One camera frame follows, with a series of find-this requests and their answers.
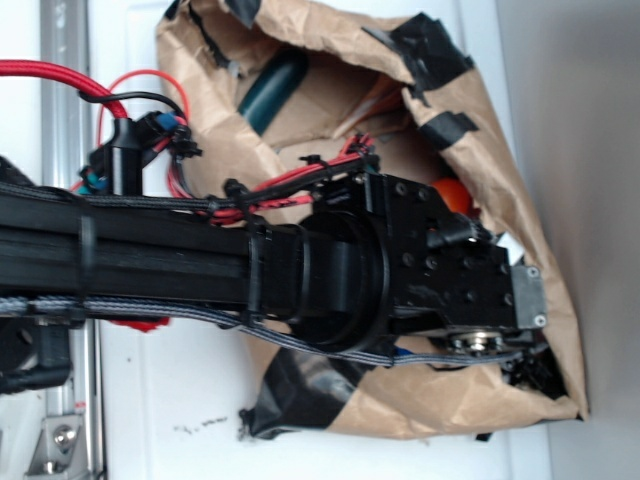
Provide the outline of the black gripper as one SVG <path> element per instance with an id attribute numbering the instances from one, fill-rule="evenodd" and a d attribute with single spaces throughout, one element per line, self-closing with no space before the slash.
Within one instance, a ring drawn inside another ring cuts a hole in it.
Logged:
<path id="1" fill-rule="evenodd" d="M 547 323 L 539 269 L 512 264 L 494 234 L 434 188 L 361 174 L 357 227 L 358 350 L 405 335 L 465 356 L 536 343 Z"/>

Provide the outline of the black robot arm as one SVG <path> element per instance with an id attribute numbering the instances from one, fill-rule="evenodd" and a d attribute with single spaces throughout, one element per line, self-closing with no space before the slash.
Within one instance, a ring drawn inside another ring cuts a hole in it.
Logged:
<path id="1" fill-rule="evenodd" d="M 275 188 L 224 199 L 78 197 L 1 188 L 1 390 L 59 386 L 88 318 L 209 321 L 304 353 L 392 367 L 509 362 L 548 314 L 540 271 L 428 186 L 315 164 L 281 186 L 312 213 L 249 212 Z"/>

